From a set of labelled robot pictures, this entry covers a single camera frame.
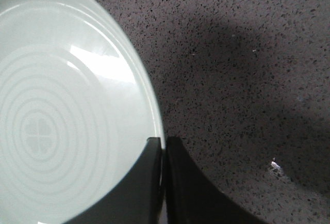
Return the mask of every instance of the concentric circle pattern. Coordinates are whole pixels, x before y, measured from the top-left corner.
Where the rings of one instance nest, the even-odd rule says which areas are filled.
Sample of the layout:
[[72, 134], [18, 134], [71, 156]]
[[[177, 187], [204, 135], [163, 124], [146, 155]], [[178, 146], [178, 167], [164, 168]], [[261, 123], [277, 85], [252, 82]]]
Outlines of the concentric circle pattern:
[[32, 208], [94, 199], [113, 166], [95, 79], [56, 51], [25, 47], [0, 62], [0, 178]]

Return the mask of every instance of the speckled countertop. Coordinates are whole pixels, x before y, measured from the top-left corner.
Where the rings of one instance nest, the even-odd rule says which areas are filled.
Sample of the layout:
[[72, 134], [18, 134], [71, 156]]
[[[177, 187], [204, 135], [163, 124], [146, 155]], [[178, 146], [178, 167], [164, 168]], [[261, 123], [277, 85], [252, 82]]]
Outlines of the speckled countertop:
[[329, 0], [97, 1], [220, 191], [268, 223], [330, 223]]

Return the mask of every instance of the white plate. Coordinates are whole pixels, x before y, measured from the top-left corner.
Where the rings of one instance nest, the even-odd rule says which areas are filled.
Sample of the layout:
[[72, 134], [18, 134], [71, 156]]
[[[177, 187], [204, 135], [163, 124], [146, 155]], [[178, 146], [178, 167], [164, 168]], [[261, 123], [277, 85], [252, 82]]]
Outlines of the white plate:
[[149, 78], [93, 0], [0, 0], [0, 223], [55, 224], [163, 139]]

